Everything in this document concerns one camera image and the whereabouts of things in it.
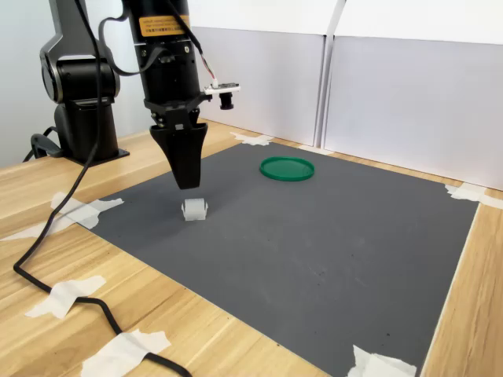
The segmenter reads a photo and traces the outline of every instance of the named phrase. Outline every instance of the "green plastic lid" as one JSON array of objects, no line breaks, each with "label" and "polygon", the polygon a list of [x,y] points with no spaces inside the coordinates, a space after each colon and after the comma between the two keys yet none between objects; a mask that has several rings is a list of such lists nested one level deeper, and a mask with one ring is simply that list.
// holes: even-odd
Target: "green plastic lid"
[{"label": "green plastic lid", "polygon": [[297,157],[275,156],[264,159],[260,171],[278,181],[303,181],[313,176],[314,165]]}]

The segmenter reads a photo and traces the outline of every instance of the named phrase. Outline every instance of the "black cable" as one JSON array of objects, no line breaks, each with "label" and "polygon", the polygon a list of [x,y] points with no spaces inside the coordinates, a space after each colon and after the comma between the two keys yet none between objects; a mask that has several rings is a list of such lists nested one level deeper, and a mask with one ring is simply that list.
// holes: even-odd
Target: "black cable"
[{"label": "black cable", "polygon": [[[75,193],[76,189],[79,187],[79,184],[81,180],[84,178],[84,175],[86,174],[87,170],[89,169],[90,164],[93,162],[94,157],[96,156],[97,148],[98,145],[100,144],[100,132],[101,132],[101,111],[102,111],[102,101],[101,101],[101,90],[102,90],[102,85],[101,85],[101,58],[99,54],[99,50],[97,47],[96,39],[93,36],[93,32],[91,31],[89,22],[87,21],[86,15],[83,11],[83,8],[80,4],[80,0],[75,0],[75,4],[77,5],[77,9],[79,10],[79,14],[82,18],[82,21],[84,23],[84,26],[86,27],[87,34],[90,36],[91,41],[93,43],[93,48],[94,48],[94,54],[96,57],[96,87],[97,87],[97,135],[96,135],[96,141],[94,142],[93,148],[91,149],[91,152],[89,154],[89,157],[87,158],[86,163],[84,164],[84,168],[80,172],[79,176],[75,180],[75,183],[73,184],[72,188],[70,189],[70,192],[66,195],[66,197],[61,201],[61,203],[54,208],[54,210],[51,212],[49,218],[47,219],[47,223],[44,226],[44,229],[40,232],[40,235],[37,237],[35,242],[30,246],[28,251],[24,253],[24,255],[20,258],[19,261],[17,261],[14,264],[14,271],[21,275],[24,279],[30,281],[33,283],[36,287],[42,289],[46,293],[50,293],[52,288],[48,286],[47,284],[44,284],[42,281],[38,280],[36,277],[32,276],[31,274],[27,273],[25,270],[21,268],[23,263],[25,263],[32,255],[35,253],[37,250],[37,247],[40,246],[44,238],[46,237],[47,233],[49,232],[50,226],[52,225],[54,218],[56,215],[59,213],[59,211],[64,207],[64,205],[70,200],[70,198],[73,196]],[[95,304],[99,305],[101,309],[103,310],[103,313],[105,314],[107,321],[110,323],[112,326],[113,331],[118,335],[122,331],[120,328],[119,324],[117,324],[116,319],[113,317],[112,312],[110,311],[110,308],[107,306],[107,304],[103,301],[100,300],[99,298],[91,298],[91,297],[78,297],[75,302],[79,303],[86,303],[86,304]],[[189,371],[187,371],[185,368],[183,368],[181,365],[176,364],[173,361],[170,361],[168,359],[165,359],[164,357],[161,357],[159,355],[155,355],[154,353],[147,353],[145,356],[145,359],[154,361],[157,364],[163,365],[164,367],[167,367],[174,372],[177,372],[179,375],[183,377],[192,377]]]},{"label": "black cable", "polygon": [[107,17],[104,20],[102,20],[97,28],[97,33],[98,33],[98,43],[101,46],[101,50],[103,54],[105,55],[107,59],[108,65],[112,68],[112,70],[117,74],[121,76],[134,76],[137,75],[138,73],[145,72],[147,69],[149,69],[152,64],[154,64],[157,60],[157,58],[165,51],[170,52],[165,46],[156,46],[153,50],[152,53],[150,54],[150,57],[148,58],[147,62],[143,67],[140,67],[139,71],[136,72],[128,72],[128,71],[123,71],[120,69],[116,62],[113,60],[113,55],[110,53],[109,48],[107,47],[107,43],[105,41],[105,24],[108,21],[119,21],[119,22],[124,22],[127,20],[129,17],[131,11],[129,8],[129,5],[124,2],[123,3],[123,14],[121,14],[119,17]]},{"label": "black cable", "polygon": [[194,46],[199,51],[199,54],[203,55],[203,48],[201,47],[201,44],[197,40],[197,37],[194,35],[194,33],[192,33],[192,30],[190,30],[190,27],[182,19],[182,16],[180,16],[180,14],[176,10],[176,8],[173,6],[173,4],[171,4],[170,0],[166,0],[166,4],[167,4],[167,7],[170,9],[170,11],[173,13],[173,17],[177,20],[180,27],[189,36],[189,39],[192,41]]},{"label": "black cable", "polygon": [[[54,132],[57,132],[56,130],[56,127],[55,126],[51,126],[49,127],[47,130],[44,131],[44,136],[49,136],[49,134],[54,131]],[[34,153],[33,153],[33,149],[26,155],[26,157],[24,157],[24,160],[23,162],[26,163],[27,161],[30,160],[31,157],[33,157]]]},{"label": "black cable", "polygon": [[[166,4],[167,4],[168,8],[170,9],[170,11],[173,13],[173,17],[177,20],[177,22],[180,25],[180,27],[189,36],[190,41],[193,43],[193,45],[199,51],[199,54],[201,55],[201,58],[202,58],[202,60],[204,62],[204,66],[210,72],[211,77],[213,77],[213,79],[214,79],[215,78],[215,74],[208,67],[208,63],[207,63],[207,61],[206,61],[206,59],[204,58],[204,55],[203,55],[203,49],[201,47],[201,44],[197,40],[197,37],[194,35],[194,33],[192,33],[192,31],[190,30],[190,27],[185,23],[185,21],[182,19],[182,17],[180,16],[180,14],[178,14],[176,8],[173,6],[173,4],[171,4],[170,0],[166,0]],[[127,18],[129,17],[130,13],[131,13],[131,9],[129,7],[129,4],[126,3],[126,2],[123,2],[123,14],[121,14],[119,17],[107,17],[107,18],[105,18],[104,20],[102,20],[99,23],[99,26],[97,28],[97,33],[98,33],[98,38],[99,38],[98,39],[98,43],[100,44],[101,50],[102,50],[103,54],[105,55],[105,57],[107,59],[108,65],[110,65],[110,67],[112,68],[112,70],[117,75],[120,75],[120,76],[134,76],[134,75],[137,75],[139,73],[143,73],[147,69],[149,69],[152,66],[152,64],[154,64],[156,62],[157,58],[162,53],[164,53],[164,52],[171,53],[171,51],[169,49],[167,49],[166,46],[156,46],[152,50],[152,53],[150,54],[150,56],[149,56],[148,60],[146,61],[145,65],[143,67],[140,67],[139,71],[128,72],[128,71],[124,71],[123,69],[119,68],[117,66],[116,62],[114,61],[113,55],[110,53],[110,50],[107,47],[107,43],[105,41],[105,24],[107,22],[109,22],[109,21],[124,22],[125,20],[127,20]]]}]

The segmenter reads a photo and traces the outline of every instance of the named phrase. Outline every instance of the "wooden table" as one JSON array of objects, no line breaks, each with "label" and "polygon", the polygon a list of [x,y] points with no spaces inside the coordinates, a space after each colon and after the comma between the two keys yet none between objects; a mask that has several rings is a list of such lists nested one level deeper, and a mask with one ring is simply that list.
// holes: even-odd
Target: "wooden table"
[{"label": "wooden table", "polygon": [[[234,146],[210,122],[203,155]],[[284,145],[295,143],[274,139]],[[131,156],[91,168],[75,198],[89,203],[169,171],[148,132],[124,137]],[[333,153],[331,156],[440,181],[461,182]],[[50,201],[68,191],[81,167],[43,158],[0,170],[0,238],[45,221]],[[503,193],[487,190],[503,199]],[[503,375],[503,224],[501,210],[479,205],[423,370],[425,376]],[[74,305],[63,320],[24,316],[46,294],[12,270],[34,239],[0,242],[0,375],[79,375],[82,362],[115,334],[101,310]],[[81,226],[51,235],[24,268],[53,286],[102,275],[104,299],[124,331],[165,331],[172,346],[161,355],[198,375],[325,375],[294,353]],[[170,375],[143,361],[130,375]]]}]

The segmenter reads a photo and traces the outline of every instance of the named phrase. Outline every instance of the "yellow label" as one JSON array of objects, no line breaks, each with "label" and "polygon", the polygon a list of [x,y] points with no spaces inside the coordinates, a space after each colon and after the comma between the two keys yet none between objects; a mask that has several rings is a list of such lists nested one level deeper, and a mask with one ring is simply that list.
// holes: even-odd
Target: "yellow label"
[{"label": "yellow label", "polygon": [[[190,27],[189,16],[182,16],[182,20]],[[142,17],[140,18],[140,29],[141,35],[144,37],[185,34],[173,16]]]}]

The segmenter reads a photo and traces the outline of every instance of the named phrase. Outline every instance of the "gray mat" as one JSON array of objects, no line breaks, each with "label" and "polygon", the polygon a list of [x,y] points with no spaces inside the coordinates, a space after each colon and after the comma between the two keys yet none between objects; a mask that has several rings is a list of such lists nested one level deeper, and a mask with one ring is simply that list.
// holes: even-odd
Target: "gray mat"
[{"label": "gray mat", "polygon": [[[270,156],[316,166],[263,177]],[[201,187],[171,174],[110,196],[92,231],[334,376],[353,345],[421,367],[477,203],[444,185],[283,145],[203,160]],[[203,197],[206,221],[181,203]]]}]

